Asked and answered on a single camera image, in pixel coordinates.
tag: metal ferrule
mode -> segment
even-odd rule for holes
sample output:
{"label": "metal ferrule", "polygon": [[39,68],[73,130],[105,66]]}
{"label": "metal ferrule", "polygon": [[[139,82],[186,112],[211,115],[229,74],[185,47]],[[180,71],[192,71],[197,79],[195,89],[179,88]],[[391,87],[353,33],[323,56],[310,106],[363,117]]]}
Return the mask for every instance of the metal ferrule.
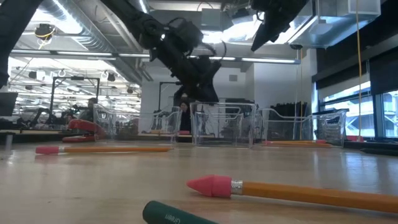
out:
{"label": "metal ferrule", "polygon": [[242,195],[243,192],[243,181],[232,180],[231,182],[231,194]]}

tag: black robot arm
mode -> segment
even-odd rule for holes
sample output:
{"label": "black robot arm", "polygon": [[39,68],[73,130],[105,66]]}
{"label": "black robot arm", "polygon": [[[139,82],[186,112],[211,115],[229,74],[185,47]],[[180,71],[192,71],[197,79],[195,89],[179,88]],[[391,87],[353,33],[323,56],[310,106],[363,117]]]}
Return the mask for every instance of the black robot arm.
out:
{"label": "black robot arm", "polygon": [[182,19],[177,27],[161,24],[127,0],[101,0],[124,22],[140,45],[149,50],[150,59],[159,59],[182,83],[184,92],[198,101],[218,102],[213,77],[220,69],[219,61],[209,56],[191,57],[202,44],[203,34],[191,22]]}

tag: green marker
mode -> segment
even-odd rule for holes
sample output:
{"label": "green marker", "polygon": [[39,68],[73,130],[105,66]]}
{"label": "green marker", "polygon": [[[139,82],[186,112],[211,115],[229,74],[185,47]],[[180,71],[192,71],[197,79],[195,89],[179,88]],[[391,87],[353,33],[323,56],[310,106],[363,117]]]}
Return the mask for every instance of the green marker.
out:
{"label": "green marker", "polygon": [[160,202],[149,202],[142,212],[148,224],[217,224]]}

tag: yellow cable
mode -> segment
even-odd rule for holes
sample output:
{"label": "yellow cable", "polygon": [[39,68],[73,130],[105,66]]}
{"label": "yellow cable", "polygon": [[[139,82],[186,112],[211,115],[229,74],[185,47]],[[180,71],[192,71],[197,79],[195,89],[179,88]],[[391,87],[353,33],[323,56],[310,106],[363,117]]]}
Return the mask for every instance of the yellow cable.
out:
{"label": "yellow cable", "polygon": [[51,33],[49,33],[49,34],[44,34],[44,35],[36,35],[36,34],[35,34],[35,36],[36,36],[36,37],[48,37],[48,36],[52,35],[54,32],[55,32],[55,28],[52,29]]}
{"label": "yellow cable", "polygon": [[359,16],[358,16],[359,0],[356,0],[356,38],[358,45],[358,65],[359,65],[359,133],[358,141],[361,140],[362,118],[361,118],[361,103],[362,103],[362,58],[361,58],[361,38],[359,35]]}
{"label": "yellow cable", "polygon": [[[300,68],[301,68],[301,113],[300,116],[303,117],[303,48],[301,48],[300,50],[301,53],[301,64],[300,64]],[[300,122],[300,140],[302,140],[302,132],[303,132],[303,121]]]}
{"label": "yellow cable", "polygon": [[46,37],[46,38],[45,38],[45,40],[43,40],[42,44],[40,44],[40,46],[39,46],[39,50],[41,50],[41,49],[42,49],[42,47],[44,47],[44,46],[46,46],[46,45],[47,45],[47,43],[48,43],[48,42],[46,42],[46,41],[47,41],[47,39],[48,39],[48,37]]}

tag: pencil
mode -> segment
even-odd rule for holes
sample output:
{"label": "pencil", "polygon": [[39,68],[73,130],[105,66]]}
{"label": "pencil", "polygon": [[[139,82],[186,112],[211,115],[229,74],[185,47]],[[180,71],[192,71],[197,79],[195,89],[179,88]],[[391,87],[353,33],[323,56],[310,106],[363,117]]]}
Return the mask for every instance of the pencil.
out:
{"label": "pencil", "polygon": [[264,141],[264,144],[326,144],[326,140]]}
{"label": "pencil", "polygon": [[230,197],[231,194],[247,195],[398,213],[398,197],[393,195],[246,182],[217,175],[190,180],[187,185],[209,197]]}
{"label": "pencil", "polygon": [[91,153],[91,152],[167,152],[169,147],[60,147],[39,146],[37,154]]}

